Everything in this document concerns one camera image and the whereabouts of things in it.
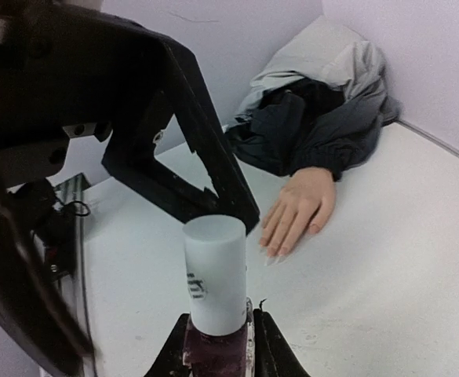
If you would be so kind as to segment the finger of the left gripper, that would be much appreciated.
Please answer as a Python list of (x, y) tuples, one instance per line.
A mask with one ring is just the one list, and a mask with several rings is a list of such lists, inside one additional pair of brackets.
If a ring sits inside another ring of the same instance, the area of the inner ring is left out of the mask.
[[(116, 180), (182, 223), (222, 214), (244, 233), (260, 210), (223, 134), (195, 55), (171, 38), (140, 38), (137, 67), (112, 120), (102, 164)], [(155, 138), (175, 119), (184, 137), (180, 158), (199, 163), (207, 187), (192, 185), (179, 163), (165, 164)]]
[(92, 342), (50, 283), (0, 177), (0, 327), (52, 376), (76, 376)]

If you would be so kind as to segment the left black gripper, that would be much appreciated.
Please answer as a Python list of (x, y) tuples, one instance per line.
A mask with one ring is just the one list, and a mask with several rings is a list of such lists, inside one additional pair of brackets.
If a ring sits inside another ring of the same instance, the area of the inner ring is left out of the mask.
[(67, 128), (110, 141), (110, 173), (129, 156), (158, 91), (166, 38), (59, 1), (0, 1), (0, 176), (8, 187), (61, 170)]

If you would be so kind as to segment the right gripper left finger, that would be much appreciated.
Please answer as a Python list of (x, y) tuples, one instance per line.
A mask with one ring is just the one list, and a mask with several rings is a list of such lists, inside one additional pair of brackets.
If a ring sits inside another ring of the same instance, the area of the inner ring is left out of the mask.
[(144, 377), (189, 377), (191, 370), (184, 365), (183, 348), (189, 315), (181, 314)]

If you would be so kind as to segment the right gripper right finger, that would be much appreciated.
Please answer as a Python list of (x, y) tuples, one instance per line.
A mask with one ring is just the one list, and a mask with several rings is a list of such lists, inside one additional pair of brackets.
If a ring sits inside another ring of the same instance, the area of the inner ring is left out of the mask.
[(256, 377), (309, 377), (271, 314), (253, 311)]

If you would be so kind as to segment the purple nail polish bottle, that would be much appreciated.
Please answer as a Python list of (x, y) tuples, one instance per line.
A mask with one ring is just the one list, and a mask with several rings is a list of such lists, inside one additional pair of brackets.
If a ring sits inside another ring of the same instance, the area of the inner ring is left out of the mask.
[(182, 353), (190, 376), (254, 377), (256, 364), (253, 303), (246, 299), (246, 322), (224, 336), (205, 335), (188, 317)]

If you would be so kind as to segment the white nail polish cap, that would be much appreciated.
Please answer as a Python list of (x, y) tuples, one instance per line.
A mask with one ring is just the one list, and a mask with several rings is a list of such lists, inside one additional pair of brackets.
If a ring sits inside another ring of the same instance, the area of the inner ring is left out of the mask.
[(246, 228), (226, 215), (183, 227), (191, 321), (205, 335), (226, 336), (246, 321)]

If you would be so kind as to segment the mannequin hand with long nails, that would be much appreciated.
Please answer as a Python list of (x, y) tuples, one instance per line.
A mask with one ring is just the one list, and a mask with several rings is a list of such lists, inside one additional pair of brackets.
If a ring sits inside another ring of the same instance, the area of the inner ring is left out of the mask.
[(306, 234), (315, 235), (329, 221), (336, 204), (333, 174), (308, 167), (292, 174), (261, 221), (259, 244), (266, 265), (287, 258)]

